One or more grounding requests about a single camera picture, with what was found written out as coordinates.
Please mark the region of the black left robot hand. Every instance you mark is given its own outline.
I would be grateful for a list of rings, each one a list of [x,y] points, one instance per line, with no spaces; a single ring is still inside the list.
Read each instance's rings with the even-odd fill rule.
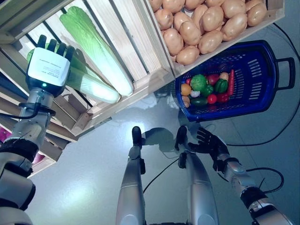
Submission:
[[[74,51],[74,47],[57,44],[55,39],[46,45],[46,36],[40,35],[26,71],[29,90],[38,88],[55,98],[59,96],[65,89]]]

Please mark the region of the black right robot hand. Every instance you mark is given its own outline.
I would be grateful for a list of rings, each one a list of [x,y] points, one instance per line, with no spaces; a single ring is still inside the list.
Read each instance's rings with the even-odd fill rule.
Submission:
[[[217,160],[222,154],[229,155],[227,145],[210,131],[200,127],[197,131],[198,144],[189,142],[188,147],[196,153],[209,154],[212,160]]]

